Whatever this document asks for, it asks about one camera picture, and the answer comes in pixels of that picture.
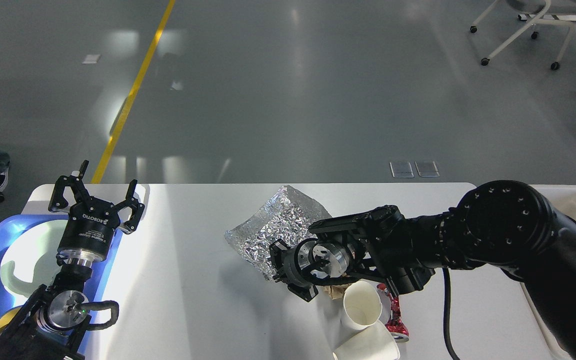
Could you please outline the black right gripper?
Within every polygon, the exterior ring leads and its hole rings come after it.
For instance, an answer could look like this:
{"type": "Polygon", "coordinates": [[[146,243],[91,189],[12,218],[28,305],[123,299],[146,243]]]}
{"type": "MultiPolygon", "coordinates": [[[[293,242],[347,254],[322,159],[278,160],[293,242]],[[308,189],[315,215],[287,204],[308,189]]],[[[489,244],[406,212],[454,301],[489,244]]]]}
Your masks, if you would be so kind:
{"type": "Polygon", "coordinates": [[[310,303],[318,296],[319,291],[313,284],[313,276],[302,271],[310,264],[310,252],[316,244],[315,239],[306,239],[295,247],[289,247],[282,239],[269,246],[270,265],[274,274],[270,277],[275,283],[286,284],[288,290],[300,299],[310,303]]]}

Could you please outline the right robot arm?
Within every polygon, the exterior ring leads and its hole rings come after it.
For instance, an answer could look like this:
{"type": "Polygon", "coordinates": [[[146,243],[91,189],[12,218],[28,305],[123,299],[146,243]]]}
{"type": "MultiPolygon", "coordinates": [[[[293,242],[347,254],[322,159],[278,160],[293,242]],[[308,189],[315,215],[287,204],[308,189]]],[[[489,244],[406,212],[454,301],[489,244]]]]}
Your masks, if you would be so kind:
{"type": "Polygon", "coordinates": [[[371,280],[396,296],[421,291],[442,269],[493,265],[521,282],[542,321],[576,360],[576,219],[534,187],[494,180],[446,212],[405,218],[395,205],[320,219],[290,248],[269,246],[274,280],[309,302],[317,286],[371,280]]]}

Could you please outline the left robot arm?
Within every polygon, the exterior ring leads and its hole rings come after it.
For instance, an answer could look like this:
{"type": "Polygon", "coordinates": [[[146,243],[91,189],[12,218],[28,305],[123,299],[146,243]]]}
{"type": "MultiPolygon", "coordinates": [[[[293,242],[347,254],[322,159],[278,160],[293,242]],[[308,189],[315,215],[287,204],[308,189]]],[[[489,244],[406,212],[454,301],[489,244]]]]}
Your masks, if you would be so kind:
{"type": "Polygon", "coordinates": [[[59,271],[0,326],[0,360],[83,360],[79,348],[86,333],[119,319],[116,301],[90,301],[84,289],[94,265],[107,259],[116,232],[134,233],[146,205],[137,198],[137,179],[119,203],[92,196],[83,182],[88,166],[83,161],[78,171],[55,181],[47,209],[68,216],[55,253],[59,271]]]}

